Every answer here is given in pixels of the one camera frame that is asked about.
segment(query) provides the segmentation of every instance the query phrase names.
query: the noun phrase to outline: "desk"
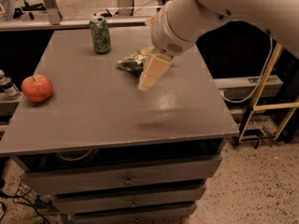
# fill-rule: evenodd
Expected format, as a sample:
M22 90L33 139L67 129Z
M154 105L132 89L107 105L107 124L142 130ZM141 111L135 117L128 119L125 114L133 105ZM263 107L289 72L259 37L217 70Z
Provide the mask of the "desk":
M196 47L142 92L115 64L150 46L149 28L110 34L112 50L100 55L89 30L54 32L36 69L54 93L39 105L22 97L0 156L12 157L22 180L53 195L77 223L190 215L238 129ZM83 163L57 161L55 153L76 150L97 154Z

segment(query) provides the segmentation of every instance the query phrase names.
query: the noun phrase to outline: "bottle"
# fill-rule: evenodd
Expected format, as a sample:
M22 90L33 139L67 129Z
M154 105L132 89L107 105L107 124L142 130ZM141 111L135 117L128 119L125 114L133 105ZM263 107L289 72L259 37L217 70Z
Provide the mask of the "bottle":
M19 89L12 82L11 77L0 70L0 87L10 99L18 99L20 97Z

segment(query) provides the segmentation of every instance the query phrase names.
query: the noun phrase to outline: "apple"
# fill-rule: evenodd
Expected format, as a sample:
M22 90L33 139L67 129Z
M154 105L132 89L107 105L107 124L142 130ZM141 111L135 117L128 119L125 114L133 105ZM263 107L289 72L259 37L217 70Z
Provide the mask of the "apple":
M43 75L27 77L21 83L23 94L33 102L43 102L49 99L53 93L53 86L50 80Z

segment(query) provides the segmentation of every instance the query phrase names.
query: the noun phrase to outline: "soda can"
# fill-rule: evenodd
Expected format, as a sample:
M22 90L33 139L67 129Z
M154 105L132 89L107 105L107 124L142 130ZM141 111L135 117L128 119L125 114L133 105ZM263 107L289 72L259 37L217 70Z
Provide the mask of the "soda can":
M108 23L102 16L90 20L90 30L93 38L94 50L97 53L106 53L111 50Z

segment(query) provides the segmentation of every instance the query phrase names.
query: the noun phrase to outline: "terrazzo floor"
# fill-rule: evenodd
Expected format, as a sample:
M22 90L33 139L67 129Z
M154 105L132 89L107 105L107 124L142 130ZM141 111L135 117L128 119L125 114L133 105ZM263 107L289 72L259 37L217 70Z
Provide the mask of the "terrazzo floor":
M139 6L153 0L135 0ZM114 7L116 0L57 0L65 18L85 19L101 7ZM265 126L270 132L276 124L267 116L254 116L252 127ZM222 151L223 161L206 182L206 192L187 218L153 220L147 224L295 224L299 223L299 141L290 144L263 140L233 147L228 141ZM8 160L3 178L3 192L14 195L22 170ZM11 199L0 198L7 211L1 224L31 224L35 211ZM43 213L51 224L62 224L60 216Z

